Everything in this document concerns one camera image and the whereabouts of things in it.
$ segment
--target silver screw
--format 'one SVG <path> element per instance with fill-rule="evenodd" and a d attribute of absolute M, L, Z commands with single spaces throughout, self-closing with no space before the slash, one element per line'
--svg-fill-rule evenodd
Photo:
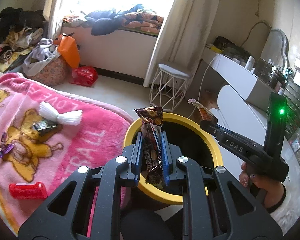
<path fill-rule="evenodd" d="M 127 160 L 127 158 L 124 157 L 124 156 L 118 156 L 118 157 L 116 157 L 116 159 L 115 159 L 115 161 L 116 161 L 117 163 L 124 163 L 126 160 Z"/>
<path fill-rule="evenodd" d="M 181 163 L 187 163 L 189 161 L 189 159 L 186 156 L 180 156 L 178 158 L 178 161 Z"/>
<path fill-rule="evenodd" d="M 224 166 L 218 166 L 216 168 L 216 171 L 219 173 L 225 173 L 226 172 L 226 168 Z"/>
<path fill-rule="evenodd" d="M 89 168 L 87 166 L 80 166 L 78 168 L 79 173 L 86 173 L 88 170 L 89 170 Z"/>

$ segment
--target stool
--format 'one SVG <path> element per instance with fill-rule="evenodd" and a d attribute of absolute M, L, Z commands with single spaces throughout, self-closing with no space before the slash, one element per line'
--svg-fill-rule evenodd
<path fill-rule="evenodd" d="M 164 76 L 165 74 L 167 74 L 168 77 L 166 78 L 167 82 L 163 84 L 162 76 Z M 162 108 L 164 108 L 168 103 L 172 101 L 172 108 L 165 109 L 165 111 L 173 112 L 185 97 L 186 91 L 188 89 L 187 82 L 190 78 L 192 78 L 192 73 L 186 68 L 183 68 L 174 62 L 165 61 L 159 63 L 159 68 L 154 75 L 149 94 L 150 104 L 152 106 L 156 106 L 153 101 L 157 96 L 159 96 L 160 106 Z M 180 85 L 179 89 L 177 89 L 179 80 L 183 80 L 183 82 Z M 169 100 L 164 105 L 162 105 L 161 96 L 166 96 L 169 98 Z"/>

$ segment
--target hand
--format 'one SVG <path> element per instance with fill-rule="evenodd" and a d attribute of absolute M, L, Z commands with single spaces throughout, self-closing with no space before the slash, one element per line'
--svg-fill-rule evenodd
<path fill-rule="evenodd" d="M 274 179 L 270 179 L 267 176 L 252 174 L 250 177 L 247 174 L 247 164 L 244 162 L 241 165 L 241 169 L 243 170 L 239 175 L 239 181 L 244 187 L 248 187 L 249 180 L 258 187 L 265 189 L 268 193 L 265 198 L 264 207 L 270 208 L 281 200 L 284 188 L 281 182 L 276 181 Z"/>

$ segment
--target black baseboard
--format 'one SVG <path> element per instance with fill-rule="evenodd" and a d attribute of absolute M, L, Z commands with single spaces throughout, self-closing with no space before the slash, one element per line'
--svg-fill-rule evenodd
<path fill-rule="evenodd" d="M 141 86 L 143 85 L 143 82 L 145 81 L 143 78 L 130 76 L 127 74 L 123 74 L 123 73 L 119 73 L 119 72 L 115 72 L 115 71 L 111 71 L 111 70 L 107 70 L 107 69 L 103 69 L 103 68 L 96 67 L 95 69 L 97 70 L 98 74 L 101 76 L 120 79 L 120 80 L 127 81 L 130 83 L 135 83 L 135 84 L 138 84 Z"/>

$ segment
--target curtain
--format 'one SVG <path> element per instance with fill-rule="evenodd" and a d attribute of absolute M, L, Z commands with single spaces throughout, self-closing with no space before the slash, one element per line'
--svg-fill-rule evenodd
<path fill-rule="evenodd" d="M 219 0 L 174 0 L 154 46 L 143 86 L 150 85 L 163 60 L 178 63 L 195 74 L 218 4 Z"/>
<path fill-rule="evenodd" d="M 49 21 L 48 38 L 55 39 L 61 33 L 62 19 L 78 0 L 46 0 L 43 16 Z"/>

